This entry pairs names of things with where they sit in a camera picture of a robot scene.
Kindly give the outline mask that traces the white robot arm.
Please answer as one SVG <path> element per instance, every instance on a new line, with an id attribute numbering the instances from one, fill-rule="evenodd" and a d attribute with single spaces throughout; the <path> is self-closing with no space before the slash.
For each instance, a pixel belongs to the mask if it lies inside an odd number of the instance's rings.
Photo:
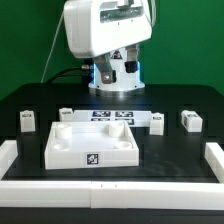
<path id="1" fill-rule="evenodd" d="M 92 94 L 127 97 L 144 91 L 138 44 L 151 38 L 155 0 L 67 0 L 63 17 L 72 54 L 93 61 Z"/>

